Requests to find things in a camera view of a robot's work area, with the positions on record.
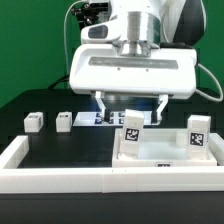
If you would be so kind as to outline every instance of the green wall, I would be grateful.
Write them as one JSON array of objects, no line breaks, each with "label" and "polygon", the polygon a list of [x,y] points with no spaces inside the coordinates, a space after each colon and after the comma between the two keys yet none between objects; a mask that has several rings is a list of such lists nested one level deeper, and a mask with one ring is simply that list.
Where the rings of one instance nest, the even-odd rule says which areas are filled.
[{"label": "green wall", "polygon": [[[66,74],[63,22],[71,3],[72,0],[0,1],[0,107],[25,90],[47,88]],[[204,3],[208,27],[196,47],[201,62],[224,86],[224,1]],[[74,51],[79,45],[79,32],[71,19],[68,29],[71,55],[72,48]],[[198,83],[211,85],[203,73]]]}]

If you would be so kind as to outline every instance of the black tabletop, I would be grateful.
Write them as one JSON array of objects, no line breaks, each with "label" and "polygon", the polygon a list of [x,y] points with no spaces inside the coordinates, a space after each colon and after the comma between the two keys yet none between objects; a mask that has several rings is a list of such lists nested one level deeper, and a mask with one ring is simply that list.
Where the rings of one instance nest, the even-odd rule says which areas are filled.
[{"label": "black tabletop", "polygon": [[[108,108],[155,110],[156,99],[106,100]],[[30,90],[0,109],[0,150],[23,135],[30,112],[44,113],[44,127],[29,134],[30,151],[19,168],[111,167],[117,127],[72,127],[56,132],[59,112],[99,111],[91,96],[71,90]],[[211,132],[224,137],[224,103],[198,95],[170,100],[160,126],[186,128],[191,114],[212,117]],[[224,192],[145,192],[113,194],[0,195],[1,223],[224,223]]]}]

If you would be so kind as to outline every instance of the white tray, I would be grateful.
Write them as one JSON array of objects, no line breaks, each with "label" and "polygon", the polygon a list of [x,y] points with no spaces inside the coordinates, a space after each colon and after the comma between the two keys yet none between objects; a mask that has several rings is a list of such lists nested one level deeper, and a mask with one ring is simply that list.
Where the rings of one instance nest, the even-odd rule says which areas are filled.
[{"label": "white tray", "polygon": [[188,159],[186,148],[176,145],[179,129],[144,129],[137,159],[120,158],[119,149],[122,129],[116,129],[112,156],[113,167],[161,167],[161,166],[217,166],[208,150],[207,159]]},{"label": "white tray", "polygon": [[[223,139],[210,134],[209,144],[224,165]],[[0,155],[1,194],[224,191],[224,166],[17,169],[28,151],[17,136]]]}]

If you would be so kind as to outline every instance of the white block with marker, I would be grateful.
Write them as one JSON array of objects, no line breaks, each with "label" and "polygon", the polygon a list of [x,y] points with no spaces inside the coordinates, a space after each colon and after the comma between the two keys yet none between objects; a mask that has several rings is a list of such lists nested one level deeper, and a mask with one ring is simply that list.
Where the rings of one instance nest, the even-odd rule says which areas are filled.
[{"label": "white block with marker", "polygon": [[126,110],[123,126],[123,137],[120,143],[120,158],[125,154],[137,158],[140,148],[141,135],[144,126],[144,112]]},{"label": "white block with marker", "polygon": [[188,119],[187,157],[207,159],[211,117],[192,115]]},{"label": "white block with marker", "polygon": [[43,124],[44,119],[42,112],[29,113],[29,115],[24,119],[25,132],[37,133],[40,131]]},{"label": "white block with marker", "polygon": [[72,127],[72,113],[61,112],[56,118],[56,130],[57,132],[70,132]]}]

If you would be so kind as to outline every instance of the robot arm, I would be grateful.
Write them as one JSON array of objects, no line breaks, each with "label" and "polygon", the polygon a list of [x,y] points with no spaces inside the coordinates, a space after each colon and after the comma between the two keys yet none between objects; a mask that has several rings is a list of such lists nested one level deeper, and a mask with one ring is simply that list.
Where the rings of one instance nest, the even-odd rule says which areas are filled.
[{"label": "robot arm", "polygon": [[[156,120],[161,121],[168,98],[187,99],[195,92],[197,63],[195,50],[162,49],[161,42],[196,43],[205,30],[203,3],[90,0],[85,8],[105,7],[105,3],[108,20],[82,29],[82,46],[73,58],[70,86],[79,94],[157,97],[161,104]],[[105,110],[99,95],[97,102]]]}]

